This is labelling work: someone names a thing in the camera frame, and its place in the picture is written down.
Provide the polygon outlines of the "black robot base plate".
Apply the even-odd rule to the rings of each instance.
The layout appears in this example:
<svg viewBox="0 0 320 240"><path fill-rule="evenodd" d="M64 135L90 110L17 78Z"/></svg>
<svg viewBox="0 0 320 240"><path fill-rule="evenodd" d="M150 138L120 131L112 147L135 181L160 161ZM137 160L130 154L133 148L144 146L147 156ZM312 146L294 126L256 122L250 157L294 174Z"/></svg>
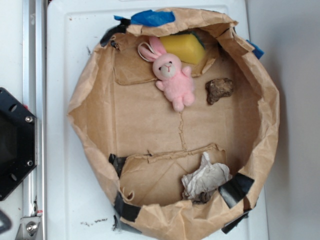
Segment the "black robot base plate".
<svg viewBox="0 0 320 240"><path fill-rule="evenodd" d="M36 167L36 117L5 88L0 89L0 200Z"/></svg>

